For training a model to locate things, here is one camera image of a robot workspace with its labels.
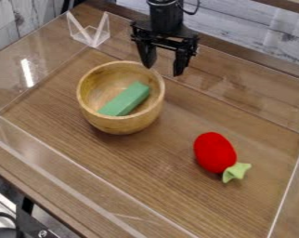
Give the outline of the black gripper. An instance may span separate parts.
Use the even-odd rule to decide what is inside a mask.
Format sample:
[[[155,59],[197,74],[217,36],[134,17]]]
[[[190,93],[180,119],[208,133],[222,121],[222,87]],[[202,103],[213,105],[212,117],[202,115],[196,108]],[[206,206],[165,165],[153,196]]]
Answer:
[[[188,66],[190,56],[196,55],[197,34],[184,26],[184,14],[194,15],[196,9],[184,9],[184,0],[146,0],[149,18],[134,20],[131,26],[131,40],[137,45],[139,59],[149,69],[155,62],[155,46],[176,50],[173,61],[173,75],[180,76]]]

